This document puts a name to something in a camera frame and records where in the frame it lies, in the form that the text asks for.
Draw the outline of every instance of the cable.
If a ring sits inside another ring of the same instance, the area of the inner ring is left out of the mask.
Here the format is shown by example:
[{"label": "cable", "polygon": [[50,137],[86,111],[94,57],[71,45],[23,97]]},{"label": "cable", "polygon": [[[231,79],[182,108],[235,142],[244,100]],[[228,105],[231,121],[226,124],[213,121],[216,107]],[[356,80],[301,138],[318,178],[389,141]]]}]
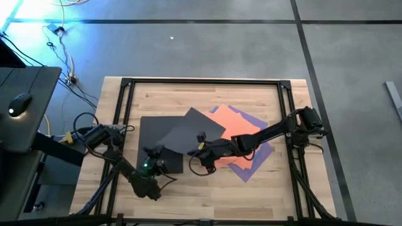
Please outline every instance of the cable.
[{"label": "cable", "polygon": [[14,70],[15,70],[15,68],[13,68],[13,69],[8,73],[8,75],[6,76],[6,78],[5,78],[5,79],[3,80],[3,82],[1,83],[0,87],[3,86],[3,84],[7,81],[8,77],[13,73]]},{"label": "cable", "polygon": [[216,171],[216,168],[215,168],[215,167],[212,169],[212,172],[211,172],[211,173],[206,173],[206,174],[200,174],[200,173],[197,173],[196,171],[193,170],[193,168],[191,167],[191,161],[193,160],[194,156],[196,156],[200,151],[201,151],[201,150],[197,150],[197,151],[191,156],[190,160],[188,161],[188,168],[190,168],[191,172],[193,172],[193,173],[194,173],[195,175],[197,175],[197,176],[208,176],[208,175],[211,175],[212,173],[215,173],[215,171]]},{"label": "cable", "polygon": [[43,115],[43,117],[46,119],[46,124],[48,125],[48,136],[50,136],[50,122],[46,114]]},{"label": "cable", "polygon": [[94,97],[93,95],[89,95],[88,93],[82,91],[82,89],[81,89],[77,84],[74,84],[74,85],[82,92],[82,94],[84,94],[84,95],[86,94],[86,95],[88,95],[89,97],[92,97],[93,99],[99,101],[99,99],[96,98],[96,97]]},{"label": "cable", "polygon": [[318,144],[313,144],[313,143],[308,143],[309,145],[318,147],[319,149],[321,149],[321,151],[324,153],[324,148],[322,148],[321,146],[319,146]]},{"label": "cable", "polygon": [[250,159],[248,159],[246,156],[243,156],[243,158],[244,158],[245,160],[252,161],[252,160],[254,159],[254,155],[255,155],[255,154],[256,154],[256,151],[253,150],[253,155],[251,156]]},{"label": "cable", "polygon": [[131,130],[127,130],[127,131],[125,131],[125,132],[131,132],[131,131],[134,131],[134,130],[136,129],[134,126],[128,125],[128,126],[125,126],[125,127],[122,128],[122,129],[120,129],[119,132],[122,131],[123,129],[129,128],[129,127],[132,128],[132,129],[131,129]]},{"label": "cable", "polygon": [[69,52],[67,51],[67,49],[66,49],[66,47],[65,47],[65,45],[64,45],[64,43],[62,41],[63,35],[64,35],[64,32],[59,31],[58,42],[63,48],[64,56],[66,58],[66,64],[67,64],[67,58],[70,57],[71,71],[68,74],[68,77],[73,77],[74,76],[74,61],[73,61],[73,58],[72,58],[71,54],[69,54]]},{"label": "cable", "polygon": [[21,56],[19,53],[17,53],[17,52],[14,51],[14,50],[11,50],[11,51],[13,51],[17,56],[19,56],[21,59],[25,60],[25,61],[26,61],[27,63],[29,63],[31,66],[33,66],[33,64],[32,64],[31,62],[29,62],[27,59],[23,58],[23,56]]},{"label": "cable", "polygon": [[84,102],[86,102],[87,104],[89,104],[93,109],[96,109],[96,105],[94,103],[92,103],[90,100],[80,96],[79,94],[77,94],[76,92],[74,92],[74,90],[72,90],[71,87],[69,87],[67,84],[64,83],[63,80],[61,80],[59,78],[59,81],[57,82],[59,85],[61,85],[62,87],[66,88],[67,90],[71,91],[71,93],[73,93],[74,95],[76,95],[78,98],[82,99]]},{"label": "cable", "polygon": [[57,54],[56,52],[56,46],[52,43],[52,41],[50,40],[49,36],[46,35],[45,31],[43,30],[44,28],[47,29],[46,26],[42,26],[42,33],[46,36],[46,38],[48,39],[48,42],[46,43],[47,46],[49,46],[49,48],[56,54],[56,57],[67,67],[67,73],[69,74],[71,71],[70,66],[67,64],[67,58],[66,59],[62,59],[60,58],[60,56]]},{"label": "cable", "polygon": [[40,71],[42,70],[43,67],[44,66],[40,67],[40,69],[38,70],[38,73],[36,73],[35,78],[33,79],[32,83],[31,83],[30,89],[28,90],[28,93],[31,92],[32,86],[35,83],[36,78],[38,77],[38,75],[39,75],[39,73],[40,73]]},{"label": "cable", "polygon": [[73,6],[73,5],[75,5],[75,4],[83,4],[83,3],[86,3],[86,2],[88,2],[89,0],[75,0],[74,2],[71,2],[71,1],[69,1],[69,0],[65,0],[66,2],[67,2],[67,4],[63,4],[62,2],[60,2],[60,4],[55,4],[55,3],[49,3],[49,4],[52,4],[52,5],[54,5],[54,6]]},{"label": "cable", "polygon": [[73,121],[73,130],[74,130],[74,131],[77,131],[77,127],[76,127],[76,125],[77,125],[77,120],[78,120],[81,116],[83,116],[83,115],[90,115],[90,116],[92,116],[92,117],[95,119],[96,124],[99,125],[99,120],[98,120],[98,118],[97,118],[93,113],[90,113],[90,112],[83,112],[83,113],[77,115],[77,116],[75,117],[74,121]]},{"label": "cable", "polygon": [[58,0],[58,1],[60,1],[60,6],[62,7],[62,10],[63,10],[63,22],[62,22],[62,28],[64,27],[64,19],[65,19],[65,15],[64,15],[64,5],[63,5],[63,3],[62,3],[62,0]]},{"label": "cable", "polygon": [[28,56],[27,54],[25,54],[25,53],[23,53],[21,50],[19,50],[19,48],[18,48],[11,40],[9,40],[7,37],[5,37],[4,35],[0,35],[0,37],[1,37],[1,38],[4,38],[4,39],[7,40],[7,41],[9,41],[10,44],[12,44],[12,45],[14,46],[14,48],[15,48],[16,50],[18,50],[22,55],[28,57],[29,59],[33,60],[34,62],[36,62],[37,64],[39,64],[39,65],[41,65],[41,66],[45,66],[44,64],[42,64],[42,63],[36,61],[35,59],[31,58],[30,56]]},{"label": "cable", "polygon": [[160,170],[160,171],[161,171],[161,174],[162,174],[163,176],[165,176],[165,177],[171,179],[171,181],[169,181],[168,183],[166,183],[165,185],[163,185],[163,186],[161,187],[160,191],[162,191],[166,186],[168,186],[170,183],[175,182],[177,179],[176,179],[176,178],[172,178],[171,176],[168,176],[168,175],[164,174],[164,173],[162,172],[162,170]]}]

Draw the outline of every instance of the wooden tabletop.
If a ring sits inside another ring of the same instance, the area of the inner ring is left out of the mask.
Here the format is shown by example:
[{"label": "wooden tabletop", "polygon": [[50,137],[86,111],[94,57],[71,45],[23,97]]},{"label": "wooden tabletop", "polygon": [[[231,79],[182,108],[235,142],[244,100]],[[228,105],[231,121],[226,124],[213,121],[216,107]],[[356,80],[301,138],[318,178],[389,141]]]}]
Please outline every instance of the wooden tabletop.
[{"label": "wooden tabletop", "polygon": [[[96,111],[100,123],[112,124],[121,79],[106,77],[104,80]],[[306,81],[291,80],[291,85],[296,108],[311,106]],[[136,165],[141,116],[184,116],[190,107],[207,113],[221,104],[232,105],[269,125],[281,120],[278,91],[274,86],[136,83],[129,117],[129,125],[136,129],[126,136],[124,157],[133,166]],[[247,183],[229,168],[199,177],[189,170],[189,158],[185,156],[183,174],[174,175],[178,181],[164,188],[162,197],[154,201],[138,198],[127,179],[120,175],[113,215],[123,213],[129,218],[216,220],[286,220],[287,216],[296,216],[285,140],[281,136],[269,143],[274,151]],[[305,160],[314,194],[335,215],[321,150],[313,146],[306,148]],[[94,194],[103,165],[103,159],[91,155],[84,158],[70,212],[79,211]],[[161,186],[169,179],[158,177],[157,180]],[[302,191],[301,194],[303,213],[307,216],[305,196]],[[109,190],[105,194],[102,213],[106,212],[108,198]]]}]

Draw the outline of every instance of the gray floor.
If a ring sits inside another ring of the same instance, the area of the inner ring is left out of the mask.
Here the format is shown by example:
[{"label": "gray floor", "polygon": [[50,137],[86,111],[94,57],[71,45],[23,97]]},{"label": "gray floor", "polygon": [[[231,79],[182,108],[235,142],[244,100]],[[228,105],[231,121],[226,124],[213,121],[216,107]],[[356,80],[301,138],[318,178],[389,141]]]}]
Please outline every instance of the gray floor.
[{"label": "gray floor", "polygon": [[[297,0],[297,5],[301,19],[402,19],[402,3],[397,0]],[[67,19],[294,19],[287,0],[91,0],[65,12]],[[15,18],[61,16],[60,7],[24,1]],[[46,46],[43,25],[11,23],[6,32],[29,56],[62,67]],[[63,42],[74,58],[76,75],[84,90],[96,97],[105,76],[304,78],[315,104],[295,24],[66,23],[65,27]],[[402,24],[303,28],[357,219],[397,225],[402,220],[398,178],[402,124],[383,82],[394,81],[402,94]],[[56,36],[45,32],[57,43]],[[83,111],[92,109],[57,87],[46,112],[52,134],[71,130],[72,120]],[[83,118],[80,124],[91,121]],[[324,146],[337,214],[345,218]],[[46,186],[38,199],[47,200],[47,210],[22,217],[66,215],[74,186],[71,180],[65,184]],[[57,192],[63,194],[62,200],[47,195]]]}]

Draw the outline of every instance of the dark gray paper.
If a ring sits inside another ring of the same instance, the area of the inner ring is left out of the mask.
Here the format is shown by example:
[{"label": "dark gray paper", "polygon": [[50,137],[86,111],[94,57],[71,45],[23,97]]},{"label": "dark gray paper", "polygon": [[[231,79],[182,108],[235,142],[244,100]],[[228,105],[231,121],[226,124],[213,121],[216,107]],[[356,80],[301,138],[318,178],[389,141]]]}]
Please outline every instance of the dark gray paper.
[{"label": "dark gray paper", "polygon": [[[183,118],[183,116],[141,117],[137,169],[141,167],[144,160],[148,157],[145,151],[143,151],[143,147],[154,147],[156,143],[177,126]],[[163,149],[160,159],[166,160],[166,167],[169,173],[183,173],[182,154],[170,151],[169,149]]]},{"label": "dark gray paper", "polygon": [[198,147],[197,134],[205,132],[208,141],[219,139],[225,128],[191,108],[183,120],[174,127],[158,144],[177,153],[187,154]]}]

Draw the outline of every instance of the computer mouse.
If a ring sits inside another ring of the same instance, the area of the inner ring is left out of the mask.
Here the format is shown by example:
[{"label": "computer mouse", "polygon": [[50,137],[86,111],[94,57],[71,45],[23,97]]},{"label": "computer mouse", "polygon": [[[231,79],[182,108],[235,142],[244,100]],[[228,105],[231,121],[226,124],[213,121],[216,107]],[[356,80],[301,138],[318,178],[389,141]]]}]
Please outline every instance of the computer mouse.
[{"label": "computer mouse", "polygon": [[20,116],[25,112],[32,100],[32,95],[29,93],[23,93],[16,96],[8,107],[8,113],[11,117]]}]

